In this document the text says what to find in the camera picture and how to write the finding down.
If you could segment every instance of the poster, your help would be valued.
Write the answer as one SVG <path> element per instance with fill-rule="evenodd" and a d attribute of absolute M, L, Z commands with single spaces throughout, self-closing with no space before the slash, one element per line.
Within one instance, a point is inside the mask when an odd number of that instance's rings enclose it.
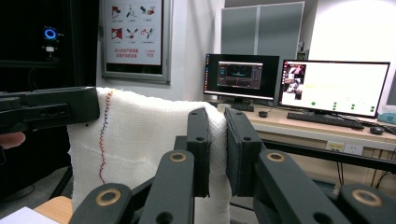
<path fill-rule="evenodd" d="M 104 1 L 106 64 L 162 65 L 162 1 Z"/>

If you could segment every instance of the framed poster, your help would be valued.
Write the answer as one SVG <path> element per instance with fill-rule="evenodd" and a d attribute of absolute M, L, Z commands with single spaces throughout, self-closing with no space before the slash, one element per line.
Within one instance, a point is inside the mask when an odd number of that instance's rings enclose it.
<path fill-rule="evenodd" d="M 171 0 L 103 3 L 102 77 L 170 84 Z"/>

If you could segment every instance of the white wall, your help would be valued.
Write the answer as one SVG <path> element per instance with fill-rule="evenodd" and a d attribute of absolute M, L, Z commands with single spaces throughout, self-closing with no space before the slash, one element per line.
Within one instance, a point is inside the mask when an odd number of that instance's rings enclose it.
<path fill-rule="evenodd" d="M 215 16 L 223 7 L 224 0 L 173 0 L 170 86 L 104 79 L 100 57 L 96 86 L 168 100 L 203 100 L 205 55 L 214 52 Z"/>
<path fill-rule="evenodd" d="M 381 106 L 396 69 L 396 1 L 319 0 L 310 60 L 391 62 Z"/>
<path fill-rule="evenodd" d="M 317 16 L 317 5 L 314 5 L 311 8 L 311 10 L 307 13 L 307 16 L 302 22 L 301 32 L 300 32 L 300 42 L 304 42 L 304 50 L 311 49 L 312 33 L 314 31 L 316 16 Z"/>

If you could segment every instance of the paper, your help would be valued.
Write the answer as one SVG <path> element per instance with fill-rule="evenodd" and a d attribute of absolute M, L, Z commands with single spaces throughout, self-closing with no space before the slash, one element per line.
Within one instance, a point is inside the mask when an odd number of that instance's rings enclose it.
<path fill-rule="evenodd" d="M 28 207 L 23 207 L 9 216 L 0 219 L 0 224 L 8 223 L 55 224 L 58 222 L 37 213 L 35 210 L 32 210 Z"/>

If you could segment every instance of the finger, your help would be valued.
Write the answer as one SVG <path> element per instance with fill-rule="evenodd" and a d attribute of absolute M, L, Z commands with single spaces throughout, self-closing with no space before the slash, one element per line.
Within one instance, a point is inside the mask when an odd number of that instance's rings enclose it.
<path fill-rule="evenodd" d="M 0 146 L 11 148 L 19 146 L 25 140 L 24 133 L 6 133 L 0 134 Z"/>

